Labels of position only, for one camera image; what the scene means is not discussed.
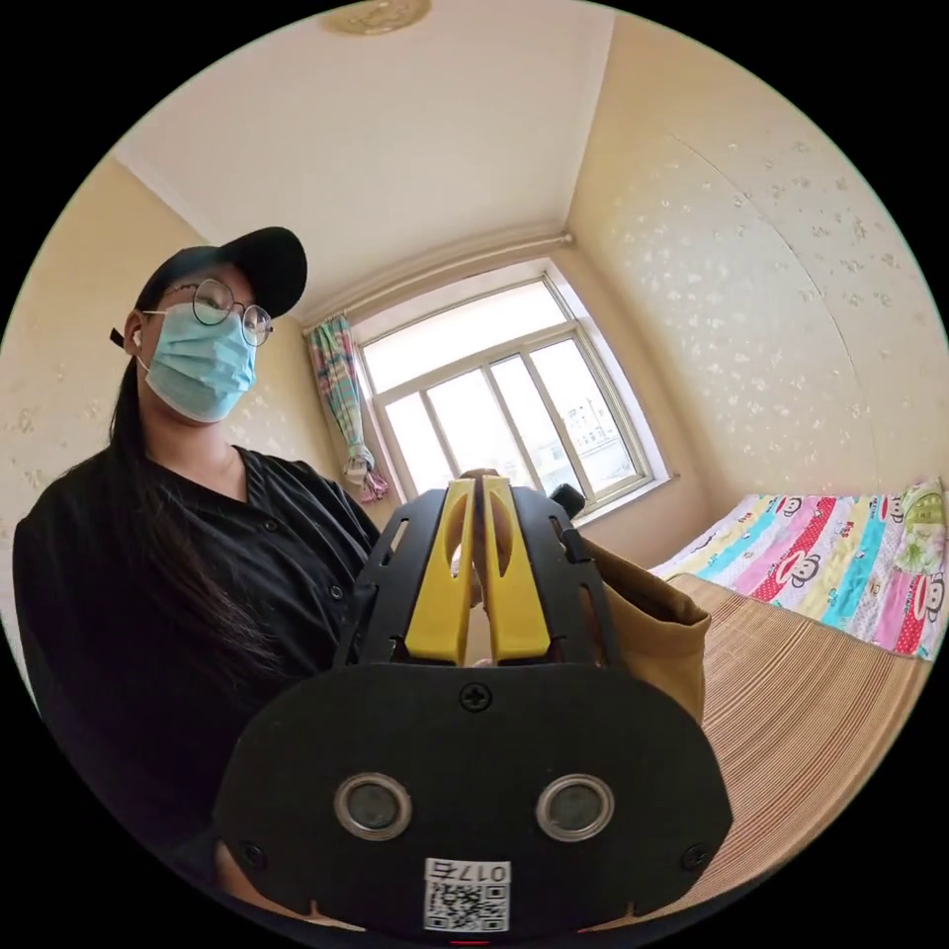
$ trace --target blue face mask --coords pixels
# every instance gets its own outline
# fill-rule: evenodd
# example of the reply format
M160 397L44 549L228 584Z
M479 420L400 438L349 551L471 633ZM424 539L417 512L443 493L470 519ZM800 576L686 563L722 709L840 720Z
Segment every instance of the blue face mask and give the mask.
M213 307L205 309L208 323L220 319ZM211 423L226 418L253 387L256 357L239 315L230 313L217 326L207 326L195 318L190 303L180 303L165 310L151 365L138 361L149 388L166 405L185 418Z

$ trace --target black baseball cap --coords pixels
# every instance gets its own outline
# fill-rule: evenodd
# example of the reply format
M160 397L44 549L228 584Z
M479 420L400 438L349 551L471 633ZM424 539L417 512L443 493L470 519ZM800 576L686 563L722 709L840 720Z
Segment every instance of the black baseball cap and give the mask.
M285 227L263 227L220 247L185 247L169 257L142 288L135 309L154 309L175 283L196 271L233 264L247 278L254 301L271 318L283 316L300 302L306 287L306 252L300 239ZM123 346L114 329L110 339Z

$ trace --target bed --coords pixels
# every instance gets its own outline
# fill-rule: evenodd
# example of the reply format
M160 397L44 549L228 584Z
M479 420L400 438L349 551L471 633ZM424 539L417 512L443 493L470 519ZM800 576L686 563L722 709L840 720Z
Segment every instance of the bed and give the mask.
M800 853L876 770L932 668L695 576L670 582L712 616L703 728L734 824L685 897L597 929L697 906Z
M947 510L938 478L896 495L750 494L652 572L690 574L931 661L949 620Z

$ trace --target glasses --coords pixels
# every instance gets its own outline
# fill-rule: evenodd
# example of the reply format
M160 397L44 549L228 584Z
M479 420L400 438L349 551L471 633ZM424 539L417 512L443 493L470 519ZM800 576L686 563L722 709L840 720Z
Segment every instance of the glasses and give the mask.
M194 289L191 310L204 326L218 326L232 313L240 313L240 328L249 346L263 346L274 331L270 314L263 307L252 303L245 306L234 302L234 294L227 284L219 280L202 280L199 284L186 284L177 290Z

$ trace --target qr code sticker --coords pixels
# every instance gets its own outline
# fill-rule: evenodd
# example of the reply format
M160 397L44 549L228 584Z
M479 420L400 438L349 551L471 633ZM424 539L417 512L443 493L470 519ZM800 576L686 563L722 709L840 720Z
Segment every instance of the qr code sticker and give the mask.
M425 928L450 932L506 932L510 916L509 863L428 860Z

